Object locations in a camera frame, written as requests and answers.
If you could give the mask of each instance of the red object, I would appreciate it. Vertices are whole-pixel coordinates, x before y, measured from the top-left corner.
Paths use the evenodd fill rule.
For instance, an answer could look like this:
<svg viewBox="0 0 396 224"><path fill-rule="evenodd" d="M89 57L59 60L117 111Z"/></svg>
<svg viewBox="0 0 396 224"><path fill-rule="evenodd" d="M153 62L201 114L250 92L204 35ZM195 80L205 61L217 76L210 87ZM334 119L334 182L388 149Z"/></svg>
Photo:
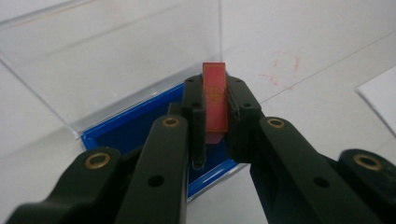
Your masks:
<svg viewBox="0 0 396 224"><path fill-rule="evenodd" d="M206 102L206 138L217 144L228 131L225 63L204 63L203 80Z"/></svg>

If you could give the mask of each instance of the blue tray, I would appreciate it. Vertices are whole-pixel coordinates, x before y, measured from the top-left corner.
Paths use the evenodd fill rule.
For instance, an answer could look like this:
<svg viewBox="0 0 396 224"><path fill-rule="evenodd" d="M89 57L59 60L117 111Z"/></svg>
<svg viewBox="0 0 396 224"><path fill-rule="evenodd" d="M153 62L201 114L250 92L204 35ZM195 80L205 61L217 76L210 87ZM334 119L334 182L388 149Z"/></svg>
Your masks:
<svg viewBox="0 0 396 224"><path fill-rule="evenodd" d="M154 120L166 115L171 102L181 102L183 84L175 86L146 102L143 102L116 117L98 124L81 136L87 150L95 147L114 147L125 154L146 142ZM200 171L189 169L188 197L195 196L238 163L227 158L224 141L217 145L206 145L206 165Z"/></svg>

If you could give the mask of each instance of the screw hole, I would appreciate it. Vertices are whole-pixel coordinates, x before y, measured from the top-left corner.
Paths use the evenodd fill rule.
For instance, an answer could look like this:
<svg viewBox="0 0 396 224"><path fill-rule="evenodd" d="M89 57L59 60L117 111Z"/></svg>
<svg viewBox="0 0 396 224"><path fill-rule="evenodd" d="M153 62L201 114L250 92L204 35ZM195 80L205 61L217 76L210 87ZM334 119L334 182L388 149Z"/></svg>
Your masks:
<svg viewBox="0 0 396 224"><path fill-rule="evenodd" d="M165 179L161 175L154 175L148 179L148 185L153 188L158 188L163 184Z"/></svg>
<svg viewBox="0 0 396 224"><path fill-rule="evenodd" d="M322 177L315 177L314 183L323 189L327 189L330 187L329 181Z"/></svg>
<svg viewBox="0 0 396 224"><path fill-rule="evenodd" d="M99 169L110 162L110 155L105 152L92 154L85 160L85 167L90 170Z"/></svg>
<svg viewBox="0 0 396 224"><path fill-rule="evenodd" d="M369 156L369 155L364 155L364 154L358 154L353 157L353 160L360 166L373 170L373 171L380 171L382 170L382 164L379 160L376 158Z"/></svg>
<svg viewBox="0 0 396 224"><path fill-rule="evenodd" d="M176 127L179 124L178 119L174 119L174 118L167 118L163 120L163 126L166 127Z"/></svg>
<svg viewBox="0 0 396 224"><path fill-rule="evenodd" d="M285 125L280 119L268 119L268 123L274 128L282 128Z"/></svg>

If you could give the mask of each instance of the clear acrylic wall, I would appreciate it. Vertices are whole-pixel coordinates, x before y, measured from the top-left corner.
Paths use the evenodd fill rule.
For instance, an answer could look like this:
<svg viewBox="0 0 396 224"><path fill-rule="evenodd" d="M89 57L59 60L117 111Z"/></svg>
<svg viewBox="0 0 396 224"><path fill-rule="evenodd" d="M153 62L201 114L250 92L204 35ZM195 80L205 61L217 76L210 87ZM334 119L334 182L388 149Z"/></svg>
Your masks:
<svg viewBox="0 0 396 224"><path fill-rule="evenodd" d="M75 133L220 58L219 2L72 1L0 23L0 60Z"/></svg>

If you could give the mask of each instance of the black plastic part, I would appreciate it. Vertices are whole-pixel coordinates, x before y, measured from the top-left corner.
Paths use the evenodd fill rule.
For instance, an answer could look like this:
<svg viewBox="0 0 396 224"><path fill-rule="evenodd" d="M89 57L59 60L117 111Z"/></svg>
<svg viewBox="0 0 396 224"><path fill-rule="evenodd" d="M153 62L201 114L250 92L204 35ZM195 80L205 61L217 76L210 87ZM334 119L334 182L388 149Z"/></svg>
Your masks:
<svg viewBox="0 0 396 224"><path fill-rule="evenodd" d="M262 107L244 81L227 76L228 133L227 152L236 162L251 162L253 131L264 116Z"/></svg>
<svg viewBox="0 0 396 224"><path fill-rule="evenodd" d="M189 123L189 147L192 168L202 169L205 155L206 106L202 76L187 78L184 81L182 114Z"/></svg>
<svg viewBox="0 0 396 224"><path fill-rule="evenodd" d="M337 171L385 223L396 223L396 167L365 150L344 151Z"/></svg>
<svg viewBox="0 0 396 224"><path fill-rule="evenodd" d="M181 103L170 103L168 107L168 115L182 115Z"/></svg>
<svg viewBox="0 0 396 224"><path fill-rule="evenodd" d="M250 173L269 223L382 223L289 122L260 129Z"/></svg>
<svg viewBox="0 0 396 224"><path fill-rule="evenodd" d="M187 121L156 119L115 223L185 223L187 162Z"/></svg>
<svg viewBox="0 0 396 224"><path fill-rule="evenodd" d="M109 161L102 167L89 168L86 161L92 155L99 155L91 159L93 165L103 162L103 155L108 155ZM21 205L7 223L111 223L112 213L118 209L112 202L119 198L114 187L121 181L117 174L120 166L121 156L116 149L82 153L44 202Z"/></svg>

